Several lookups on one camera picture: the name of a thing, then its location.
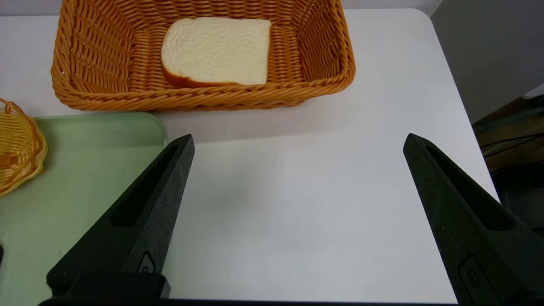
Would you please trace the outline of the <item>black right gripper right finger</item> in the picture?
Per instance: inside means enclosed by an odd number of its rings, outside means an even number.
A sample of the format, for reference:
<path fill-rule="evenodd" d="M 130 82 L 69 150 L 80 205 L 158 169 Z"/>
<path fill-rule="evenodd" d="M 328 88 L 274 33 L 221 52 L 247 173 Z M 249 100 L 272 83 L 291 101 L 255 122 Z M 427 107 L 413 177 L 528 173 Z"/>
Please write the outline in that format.
<path fill-rule="evenodd" d="M 432 142 L 403 153 L 457 302 L 542 304 L 543 240 Z"/>

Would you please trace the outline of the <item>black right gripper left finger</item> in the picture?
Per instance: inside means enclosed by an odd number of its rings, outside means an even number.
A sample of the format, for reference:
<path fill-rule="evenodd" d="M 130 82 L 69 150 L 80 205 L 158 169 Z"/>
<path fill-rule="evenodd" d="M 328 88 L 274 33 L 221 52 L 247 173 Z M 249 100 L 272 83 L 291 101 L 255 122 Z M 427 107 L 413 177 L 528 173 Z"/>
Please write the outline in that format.
<path fill-rule="evenodd" d="M 47 273 L 54 299 L 168 298 L 162 275 L 195 145 L 170 142 Z"/>

